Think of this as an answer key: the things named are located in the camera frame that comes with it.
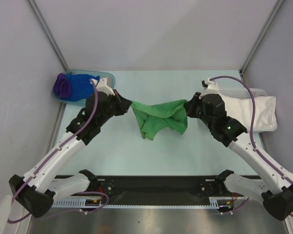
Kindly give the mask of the green microfibre towel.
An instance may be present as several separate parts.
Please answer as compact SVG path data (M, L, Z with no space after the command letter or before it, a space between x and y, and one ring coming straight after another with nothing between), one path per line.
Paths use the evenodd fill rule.
M185 99L146 105L133 101L131 108L138 122L142 138L154 140L157 133L165 128L183 135L188 128Z

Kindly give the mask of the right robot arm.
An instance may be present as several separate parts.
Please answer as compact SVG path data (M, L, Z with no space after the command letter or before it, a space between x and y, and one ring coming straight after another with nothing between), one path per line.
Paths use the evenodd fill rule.
M293 173L256 146L250 131L227 114L221 96L195 93L184 108L188 117L200 119L214 139L239 155L263 181L259 183L230 172L225 179L215 183L216 192L226 196L232 191L256 200L279 221L290 216L293 212Z

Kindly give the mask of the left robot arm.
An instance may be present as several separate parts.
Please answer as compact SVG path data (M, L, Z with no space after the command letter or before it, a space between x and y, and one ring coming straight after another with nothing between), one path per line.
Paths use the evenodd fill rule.
M64 179L55 188L51 187L51 182L71 158L100 133L110 118L126 114L131 105L132 101L122 97L117 90L109 94L94 91L67 126L58 144L30 171L9 179L12 200L21 204L33 217L40 218L59 199L78 193L96 193L96 176L88 170Z

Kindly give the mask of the blue towel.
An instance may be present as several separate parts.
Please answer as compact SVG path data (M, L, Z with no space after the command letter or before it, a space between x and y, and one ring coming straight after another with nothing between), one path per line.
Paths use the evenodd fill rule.
M100 80L100 76L91 76L88 74L65 74L71 85L71 95L66 98L59 98L63 101L77 102L87 99L94 92L90 79Z

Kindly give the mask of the white plastic basket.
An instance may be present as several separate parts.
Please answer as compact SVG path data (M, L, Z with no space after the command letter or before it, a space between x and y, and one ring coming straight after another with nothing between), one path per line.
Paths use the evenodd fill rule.
M252 96L255 97L267 97L268 94L266 91L262 89L253 89L251 88ZM242 88L228 88L228 89L221 89L219 91L219 95L224 95L227 97L231 98L238 98L238 99L251 99L251 95L246 89Z

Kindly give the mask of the purple towel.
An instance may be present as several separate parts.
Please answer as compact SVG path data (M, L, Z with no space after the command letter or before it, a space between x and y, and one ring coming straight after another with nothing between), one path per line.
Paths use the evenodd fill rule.
M71 85L65 74L58 74L53 86L53 94L58 98L68 98L71 95Z

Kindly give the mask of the white towel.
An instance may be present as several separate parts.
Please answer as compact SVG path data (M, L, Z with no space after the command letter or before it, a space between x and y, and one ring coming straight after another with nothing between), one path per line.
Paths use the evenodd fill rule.
M252 100L220 96L225 103L227 115L238 120L248 130L251 126ZM276 97L255 97L255 117L253 130L255 132L271 132L277 129L275 116Z

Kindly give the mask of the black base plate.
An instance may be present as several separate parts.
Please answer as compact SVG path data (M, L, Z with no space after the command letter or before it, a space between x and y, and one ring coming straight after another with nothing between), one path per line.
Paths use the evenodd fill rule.
M95 191L108 195L108 205L120 206L198 206L209 205L211 197L241 197L214 175L99 176Z

